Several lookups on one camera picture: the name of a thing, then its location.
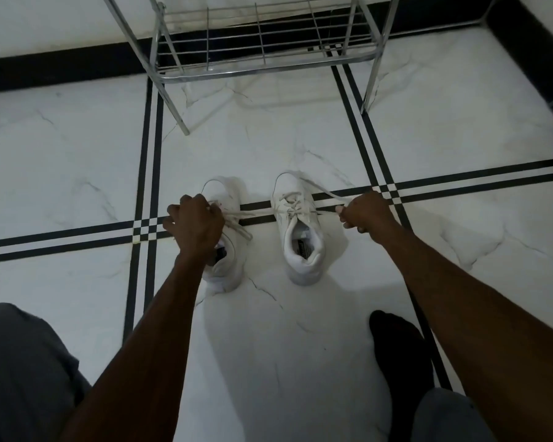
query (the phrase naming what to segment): white sneaker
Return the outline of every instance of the white sneaker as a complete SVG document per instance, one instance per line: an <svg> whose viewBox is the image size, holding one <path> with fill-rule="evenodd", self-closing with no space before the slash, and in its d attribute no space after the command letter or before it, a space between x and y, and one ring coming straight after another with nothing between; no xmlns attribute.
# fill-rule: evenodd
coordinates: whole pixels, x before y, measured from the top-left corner
<svg viewBox="0 0 553 442"><path fill-rule="evenodd" d="M319 280L325 258L324 234L304 180L294 172L276 178L271 200L290 280L310 285Z"/></svg>
<svg viewBox="0 0 553 442"><path fill-rule="evenodd" d="M242 281L248 241L252 235L238 224L240 200L237 187L224 177L215 177L201 191L209 203L216 203L225 218L223 233L214 255L203 271L209 289L213 292L230 292Z"/></svg>

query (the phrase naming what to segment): floor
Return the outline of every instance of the floor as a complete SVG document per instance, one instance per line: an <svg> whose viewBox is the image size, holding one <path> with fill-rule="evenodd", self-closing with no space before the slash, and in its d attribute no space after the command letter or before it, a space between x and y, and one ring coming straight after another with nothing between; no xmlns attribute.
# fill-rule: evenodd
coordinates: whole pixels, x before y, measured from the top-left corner
<svg viewBox="0 0 553 442"><path fill-rule="evenodd" d="M542 98L481 28L391 40L361 117L369 71L169 85L188 137L142 75L1 93L0 301L46 319L94 382L178 253L159 225L167 205L222 175L247 208L265 208L295 169L345 196L380 190L404 226L553 327ZM433 337L384 250L320 222L316 285L288 281L270 216L248 222L241 286L207 296L201 285L175 440L386 440L367 317L393 312ZM437 382L462 391L438 354Z"/></svg>

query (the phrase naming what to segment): metal shoe rack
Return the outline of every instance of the metal shoe rack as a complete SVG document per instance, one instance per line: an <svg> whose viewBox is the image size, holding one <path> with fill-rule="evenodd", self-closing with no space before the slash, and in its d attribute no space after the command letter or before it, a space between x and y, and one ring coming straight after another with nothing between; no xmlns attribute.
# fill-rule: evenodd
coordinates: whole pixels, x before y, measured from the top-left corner
<svg viewBox="0 0 553 442"><path fill-rule="evenodd" d="M364 0L299 0L172 12L149 0L155 28L149 58L115 0L104 0L185 135L165 83L228 78L373 60L369 104L399 0L379 31Z"/></svg>

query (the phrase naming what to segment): left hand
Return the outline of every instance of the left hand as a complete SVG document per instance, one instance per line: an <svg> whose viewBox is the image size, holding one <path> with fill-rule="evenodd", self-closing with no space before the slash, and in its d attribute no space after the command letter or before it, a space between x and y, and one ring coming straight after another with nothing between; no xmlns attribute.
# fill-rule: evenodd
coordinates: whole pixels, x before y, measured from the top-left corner
<svg viewBox="0 0 553 442"><path fill-rule="evenodd" d="M221 238L225 219L216 204L209 205L205 197L182 196L180 205L168 207L169 217L164 229L174 236L180 254L187 258L206 260Z"/></svg>

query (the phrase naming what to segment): hand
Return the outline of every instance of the hand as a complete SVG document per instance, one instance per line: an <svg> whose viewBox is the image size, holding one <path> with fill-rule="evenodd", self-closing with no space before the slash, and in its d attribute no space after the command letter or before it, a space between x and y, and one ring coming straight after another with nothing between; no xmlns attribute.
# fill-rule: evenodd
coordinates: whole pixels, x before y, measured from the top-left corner
<svg viewBox="0 0 553 442"><path fill-rule="evenodd" d="M377 243L382 244L386 236L403 229L379 192L367 192L356 197L347 207L336 206L336 212L345 228L356 226L359 233L368 232Z"/></svg>
<svg viewBox="0 0 553 442"><path fill-rule="evenodd" d="M197 194L194 198L182 196L180 206L168 207L169 217L164 229L174 236L180 247L180 255L196 260L207 260L221 238L225 219L216 204Z"/></svg>

